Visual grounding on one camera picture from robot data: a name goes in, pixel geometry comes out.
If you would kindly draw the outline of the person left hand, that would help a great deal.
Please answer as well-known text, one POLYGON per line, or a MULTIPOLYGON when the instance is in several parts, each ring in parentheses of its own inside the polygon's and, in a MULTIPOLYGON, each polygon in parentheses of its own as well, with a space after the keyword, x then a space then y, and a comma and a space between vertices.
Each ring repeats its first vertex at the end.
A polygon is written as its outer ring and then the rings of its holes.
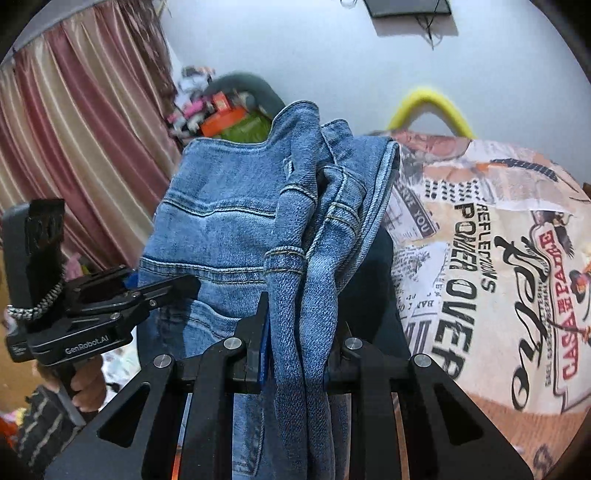
MULTIPOLYGON (((70 382, 70 388, 75 392, 72 397, 73 405, 83 413, 98 411, 106 398, 106 382, 102 365, 101 356, 87 360, 77 368, 70 382)), ((43 385, 57 394, 60 390, 59 379, 50 369, 38 362, 34 362, 33 366, 36 374, 42 379, 43 385)))

